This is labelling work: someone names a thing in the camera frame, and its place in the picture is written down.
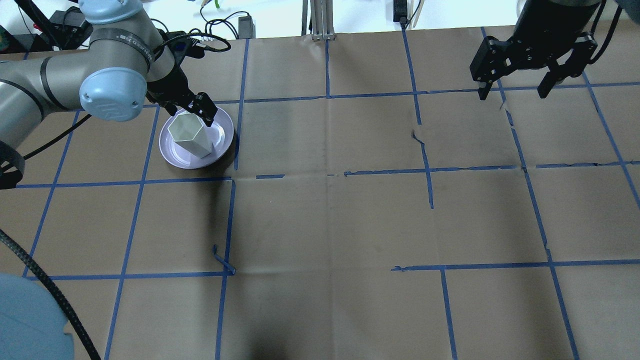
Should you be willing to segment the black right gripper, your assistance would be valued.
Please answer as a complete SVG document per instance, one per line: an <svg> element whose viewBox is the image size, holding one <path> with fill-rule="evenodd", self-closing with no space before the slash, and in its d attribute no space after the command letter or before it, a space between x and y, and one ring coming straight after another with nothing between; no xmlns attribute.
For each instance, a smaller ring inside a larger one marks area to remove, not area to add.
<svg viewBox="0 0 640 360"><path fill-rule="evenodd" d="M478 84L478 98L486 101L493 83L503 76L515 71L547 68L537 87L538 96L544 100L567 77L578 77L591 63L597 48L592 34L580 34L569 42L562 42L558 36L540 41L514 37L500 41L494 36L486 36L471 60L471 78Z"/></svg>

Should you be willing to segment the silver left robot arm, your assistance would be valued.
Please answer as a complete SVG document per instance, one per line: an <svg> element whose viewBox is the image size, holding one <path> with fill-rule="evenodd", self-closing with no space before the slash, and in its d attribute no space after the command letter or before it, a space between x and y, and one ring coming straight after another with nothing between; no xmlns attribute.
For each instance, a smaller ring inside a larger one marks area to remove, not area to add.
<svg viewBox="0 0 640 360"><path fill-rule="evenodd" d="M126 122L146 100L170 114L181 108L211 126L217 106L189 89L170 40L155 28L139 0L80 0L93 27L86 51L1 63L1 188L25 175L18 147L50 114L83 109L102 120Z"/></svg>

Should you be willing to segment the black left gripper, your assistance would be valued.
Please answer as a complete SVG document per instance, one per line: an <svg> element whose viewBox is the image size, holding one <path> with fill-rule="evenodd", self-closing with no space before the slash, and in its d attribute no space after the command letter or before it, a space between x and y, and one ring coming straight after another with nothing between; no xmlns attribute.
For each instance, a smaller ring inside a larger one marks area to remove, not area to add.
<svg viewBox="0 0 640 360"><path fill-rule="evenodd" d="M196 113L205 126L212 126L218 107L206 92L196 95L189 88L188 78L182 68L176 64L164 77L146 83L146 100L164 109L170 117L178 108Z"/></svg>

